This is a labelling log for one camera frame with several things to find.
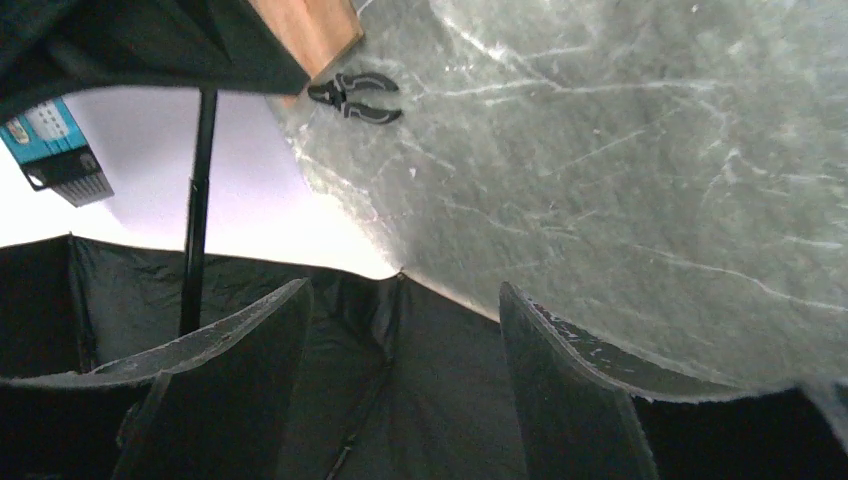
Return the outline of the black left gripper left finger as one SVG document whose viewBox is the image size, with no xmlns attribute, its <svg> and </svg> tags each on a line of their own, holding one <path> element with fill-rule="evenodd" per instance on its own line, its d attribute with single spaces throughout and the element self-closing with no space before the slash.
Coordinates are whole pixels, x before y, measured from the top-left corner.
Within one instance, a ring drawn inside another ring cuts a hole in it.
<svg viewBox="0 0 848 480">
<path fill-rule="evenodd" d="M 312 319 L 291 281 L 89 373 L 1 382 L 5 479 L 272 479 Z"/>
</svg>

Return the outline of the beige folding umbrella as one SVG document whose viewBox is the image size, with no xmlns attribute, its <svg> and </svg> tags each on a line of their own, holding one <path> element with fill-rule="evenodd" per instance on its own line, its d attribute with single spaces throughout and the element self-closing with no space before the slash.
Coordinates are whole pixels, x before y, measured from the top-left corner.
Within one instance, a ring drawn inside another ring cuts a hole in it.
<svg viewBox="0 0 848 480">
<path fill-rule="evenodd" d="M 739 388 L 847 382 L 843 1 L 352 1 L 314 83 L 250 1 L 5 1 L 1 125 L 62 98 L 114 195 L 1 139 L 1 382 L 306 279 L 272 479 L 533 479 L 510 283 Z"/>
</svg>

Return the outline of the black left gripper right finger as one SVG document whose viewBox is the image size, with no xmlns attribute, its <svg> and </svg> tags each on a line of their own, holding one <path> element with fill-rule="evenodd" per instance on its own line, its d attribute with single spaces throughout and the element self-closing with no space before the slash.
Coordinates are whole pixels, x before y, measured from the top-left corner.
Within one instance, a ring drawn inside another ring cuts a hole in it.
<svg viewBox="0 0 848 480">
<path fill-rule="evenodd" d="M 533 479 L 843 479 L 847 382 L 739 388 L 577 327 L 510 283 L 499 316 Z"/>
</svg>

